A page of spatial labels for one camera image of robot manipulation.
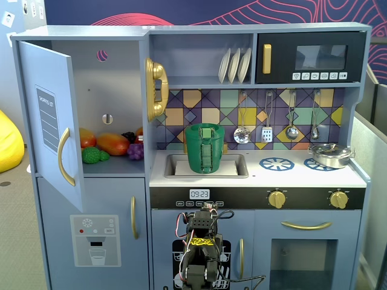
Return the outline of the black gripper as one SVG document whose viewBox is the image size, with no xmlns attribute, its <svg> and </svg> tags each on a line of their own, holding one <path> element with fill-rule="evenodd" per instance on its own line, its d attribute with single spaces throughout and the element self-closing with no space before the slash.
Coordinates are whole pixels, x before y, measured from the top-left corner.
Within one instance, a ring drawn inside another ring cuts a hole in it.
<svg viewBox="0 0 387 290">
<path fill-rule="evenodd" d="M 218 234 L 217 214 L 218 205 L 214 203 L 204 203 L 199 211 L 191 212 L 187 215 L 186 231 L 194 237 L 208 239 Z"/>
</svg>

